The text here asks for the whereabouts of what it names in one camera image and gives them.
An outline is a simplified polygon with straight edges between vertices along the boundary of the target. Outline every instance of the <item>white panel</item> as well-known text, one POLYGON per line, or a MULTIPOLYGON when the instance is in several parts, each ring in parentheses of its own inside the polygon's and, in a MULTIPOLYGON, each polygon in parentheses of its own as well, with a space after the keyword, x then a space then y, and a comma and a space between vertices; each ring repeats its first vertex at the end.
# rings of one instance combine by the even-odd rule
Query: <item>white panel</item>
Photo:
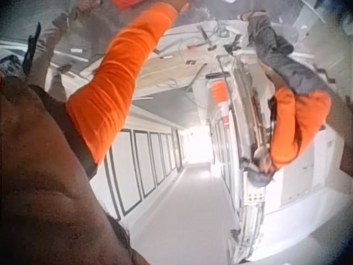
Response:
POLYGON ((148 135, 147 133, 144 134, 137 132, 135 133, 135 140, 143 191, 145 195, 147 195, 155 188, 151 165, 152 160, 148 146, 148 135))
POLYGON ((297 244, 351 202, 348 195, 322 188, 302 200, 265 215, 260 229, 261 241, 248 260, 263 259, 297 244))
POLYGON ((129 132, 119 133, 112 145, 117 183, 125 211, 140 201, 129 132))
POLYGON ((230 145, 230 151, 231 151, 231 158, 232 158, 232 179, 233 179, 233 198, 234 198, 234 207, 236 209, 240 209, 240 196, 242 195, 242 182, 241 179, 243 177, 241 171, 240 171, 240 166, 239 166, 239 154, 238 154, 238 143, 237 143, 237 134, 236 134, 236 127, 234 124, 234 119, 233 119, 233 114, 231 111, 229 111, 229 145, 230 145))
POLYGON ((326 130, 316 133, 314 138, 314 176, 313 188, 320 187, 325 184, 327 176, 327 142, 326 130))
POLYGON ((161 147, 159 144, 159 138, 157 134, 151 134, 151 145, 152 145, 152 152, 153 152, 153 159, 154 159, 154 167, 156 169, 157 183, 160 183, 164 179, 164 173, 163 173, 161 147))
POLYGON ((103 209, 112 217, 117 219, 116 210, 114 208, 113 200, 111 198, 108 186, 104 163, 98 167, 97 174, 89 182, 89 184, 91 185, 92 190, 103 209))
POLYGON ((314 145, 283 168, 281 205, 291 203, 311 190, 313 183, 314 145))
POLYGON ((173 148, 173 141, 172 141, 171 135, 168 135, 168 144, 169 144, 170 159, 172 161, 172 169, 174 169, 175 168, 175 156, 174 156, 174 148, 173 148))
POLYGON ((161 134, 161 141, 162 141, 165 173, 169 174, 169 172, 170 172, 170 162, 169 162, 169 155, 168 155, 169 151, 168 151, 168 145, 167 145, 167 136, 164 135, 164 134, 161 134))
POLYGON ((225 131, 224 131, 224 126, 222 122, 220 121, 219 123, 220 126, 220 137, 221 137, 221 143, 222 143, 222 152, 223 152, 223 166, 224 166, 224 178, 226 181, 226 185, 228 189, 230 189, 231 185, 229 183, 229 159, 228 159, 228 154, 227 154, 227 143, 226 143, 226 136, 225 136, 225 131))

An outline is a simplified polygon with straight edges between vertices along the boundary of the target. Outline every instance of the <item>foot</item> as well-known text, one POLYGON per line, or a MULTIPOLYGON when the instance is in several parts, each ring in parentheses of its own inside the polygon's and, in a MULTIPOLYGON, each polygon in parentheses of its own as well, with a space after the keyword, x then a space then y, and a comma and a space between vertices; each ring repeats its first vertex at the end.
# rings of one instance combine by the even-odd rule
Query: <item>foot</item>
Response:
POLYGON ((79 3, 79 10, 81 12, 90 12, 92 9, 102 5, 103 0, 81 0, 79 3))
POLYGON ((262 15, 266 15, 268 16, 267 12, 264 10, 258 10, 258 11, 250 11, 250 12, 246 12, 244 14, 242 14, 240 16, 240 19, 242 21, 248 21, 250 18, 254 18, 254 17, 260 17, 262 15))
POLYGON ((62 74, 64 74, 64 73, 67 73, 68 71, 70 71, 71 67, 72 67, 72 64, 71 64, 71 63, 67 63, 67 64, 65 64, 65 65, 63 65, 63 66, 60 66, 60 67, 57 69, 57 73, 58 73, 59 75, 62 75, 62 74))

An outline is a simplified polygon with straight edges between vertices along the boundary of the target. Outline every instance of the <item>person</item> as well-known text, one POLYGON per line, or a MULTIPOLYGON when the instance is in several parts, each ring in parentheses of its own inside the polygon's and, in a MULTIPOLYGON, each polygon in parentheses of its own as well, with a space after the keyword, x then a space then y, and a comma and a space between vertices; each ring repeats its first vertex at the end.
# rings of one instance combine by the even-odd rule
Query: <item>person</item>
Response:
POLYGON ((265 187, 276 171, 305 152, 329 114, 331 99, 327 84, 289 57, 293 46, 274 32, 265 11, 244 13, 241 19, 249 22, 249 40, 276 89, 272 99, 276 127, 270 151, 262 147, 255 152, 253 162, 257 168, 248 174, 253 185, 265 187))
POLYGON ((143 63, 186 2, 156 3, 122 30, 92 81, 66 103, 37 84, 1 77, 5 264, 148 264, 98 203, 83 156, 101 163, 124 125, 143 63))

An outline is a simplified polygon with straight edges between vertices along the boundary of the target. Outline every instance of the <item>hair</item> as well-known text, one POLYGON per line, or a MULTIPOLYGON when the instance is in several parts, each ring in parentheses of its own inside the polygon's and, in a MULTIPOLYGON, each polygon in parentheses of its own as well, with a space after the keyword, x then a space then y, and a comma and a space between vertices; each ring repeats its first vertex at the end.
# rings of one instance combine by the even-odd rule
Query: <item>hair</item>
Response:
POLYGON ((272 180, 272 175, 266 175, 261 172, 256 172, 253 170, 248 171, 248 180, 250 183, 257 188, 264 188, 270 184, 272 180))

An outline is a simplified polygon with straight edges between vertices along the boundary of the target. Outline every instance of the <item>corridor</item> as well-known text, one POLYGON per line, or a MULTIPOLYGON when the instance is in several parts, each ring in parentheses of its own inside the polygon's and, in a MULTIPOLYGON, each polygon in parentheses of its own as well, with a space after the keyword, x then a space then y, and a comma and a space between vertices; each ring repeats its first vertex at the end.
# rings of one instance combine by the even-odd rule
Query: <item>corridor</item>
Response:
POLYGON ((209 163, 189 165, 132 246, 153 265, 227 264, 235 224, 223 179, 209 163))

